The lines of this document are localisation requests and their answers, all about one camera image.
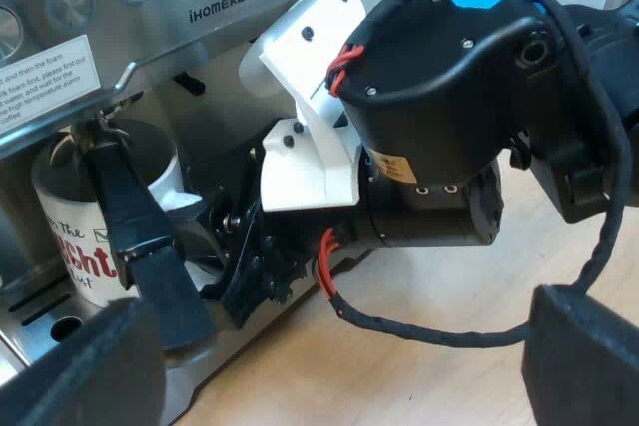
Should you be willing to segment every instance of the wooden countertop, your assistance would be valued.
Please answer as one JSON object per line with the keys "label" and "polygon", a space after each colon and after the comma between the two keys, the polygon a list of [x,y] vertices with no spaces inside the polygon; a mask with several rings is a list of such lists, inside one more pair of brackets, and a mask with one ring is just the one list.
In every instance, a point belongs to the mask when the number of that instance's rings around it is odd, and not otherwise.
{"label": "wooden countertop", "polygon": [[[355,307],[441,329],[502,330],[528,315],[540,283],[571,282],[603,216],[564,223],[530,172],[501,159],[501,234],[484,248],[375,252],[336,284]],[[626,209],[592,296],[639,324],[639,210]],[[522,345],[430,346],[338,320],[316,291],[200,393],[177,424],[535,424]]]}

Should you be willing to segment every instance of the red wire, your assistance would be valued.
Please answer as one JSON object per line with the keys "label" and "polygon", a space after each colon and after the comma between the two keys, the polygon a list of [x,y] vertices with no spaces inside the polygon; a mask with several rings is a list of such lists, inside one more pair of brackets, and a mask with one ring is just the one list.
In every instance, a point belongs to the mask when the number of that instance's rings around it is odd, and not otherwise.
{"label": "red wire", "polygon": [[337,77],[333,80],[332,85],[330,86],[330,94],[334,97],[339,97],[339,87],[341,83],[346,78],[346,70],[345,67],[352,61],[363,54],[364,46],[363,45],[355,45],[352,49],[348,50],[348,45],[344,45],[339,52],[339,55],[335,60],[333,60],[328,66],[328,71],[326,73],[327,76],[332,74],[336,69],[342,69]]}
{"label": "red wire", "polygon": [[343,79],[345,78],[346,78],[346,70],[342,70],[341,72],[337,74],[337,77],[335,78],[335,80],[332,81],[332,85],[330,86],[331,95],[339,98],[339,87],[341,86],[341,83],[343,82]]}
{"label": "red wire", "polygon": [[328,229],[323,236],[321,237],[321,247],[319,250],[319,276],[321,278],[321,283],[323,283],[324,294],[328,299],[332,299],[337,294],[337,288],[335,288],[334,283],[332,282],[332,277],[330,276],[330,269],[328,268],[328,259],[330,255],[339,249],[339,243],[333,242],[332,244],[328,244],[330,241],[334,241],[335,237],[332,234],[332,228]]}

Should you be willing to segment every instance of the red lettering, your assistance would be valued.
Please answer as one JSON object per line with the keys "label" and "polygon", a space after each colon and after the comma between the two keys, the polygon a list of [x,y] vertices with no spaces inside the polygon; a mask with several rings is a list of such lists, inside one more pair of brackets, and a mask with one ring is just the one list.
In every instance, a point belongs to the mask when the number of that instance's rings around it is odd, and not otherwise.
{"label": "red lettering", "polygon": [[74,245],[72,245],[69,241],[65,241],[64,245],[67,249],[67,253],[69,253],[69,259],[71,260],[71,263],[78,269],[82,269],[82,263],[80,263],[80,261],[78,261],[75,257],[76,254],[76,248]]}
{"label": "red lettering", "polygon": [[76,246],[76,249],[78,250],[78,255],[80,256],[80,262],[82,263],[82,267],[84,268],[84,270],[87,273],[89,273],[90,272],[89,265],[91,265],[93,274],[99,278],[100,270],[98,269],[98,264],[96,263],[96,260],[93,259],[91,256],[85,256],[80,246]]}
{"label": "red lettering", "polygon": [[107,278],[115,278],[118,276],[118,272],[115,269],[109,268],[109,263],[107,263],[107,258],[109,257],[101,248],[96,249],[96,252],[93,253],[96,258],[100,261],[100,265],[102,266],[102,272]]}
{"label": "red lettering", "polygon": [[70,264],[69,261],[69,254],[67,253],[67,250],[64,247],[64,240],[56,233],[53,233],[53,236],[56,238],[56,244],[58,245],[58,249],[60,250],[60,255],[62,256],[62,259],[64,260],[65,264]]}

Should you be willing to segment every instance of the white tag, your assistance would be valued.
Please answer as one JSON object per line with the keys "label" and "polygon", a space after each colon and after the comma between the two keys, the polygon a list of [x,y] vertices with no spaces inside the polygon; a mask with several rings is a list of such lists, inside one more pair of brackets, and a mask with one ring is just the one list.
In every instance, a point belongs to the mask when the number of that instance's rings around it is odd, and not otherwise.
{"label": "white tag", "polygon": [[86,35],[0,69],[0,135],[99,88]]}

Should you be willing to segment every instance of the white mug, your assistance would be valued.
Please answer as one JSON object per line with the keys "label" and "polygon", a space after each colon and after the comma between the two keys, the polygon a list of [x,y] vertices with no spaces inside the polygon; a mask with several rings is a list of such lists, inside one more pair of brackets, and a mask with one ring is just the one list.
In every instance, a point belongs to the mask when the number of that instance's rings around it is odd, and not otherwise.
{"label": "white mug", "polygon": [[[118,126],[131,136],[133,166],[164,211],[201,200],[184,193],[177,149],[164,132],[137,121],[120,121]],[[127,291],[120,284],[102,211],[84,166],[69,162],[52,167],[49,152],[48,147],[38,155],[31,178],[74,285],[98,306],[139,296],[136,287]]]}

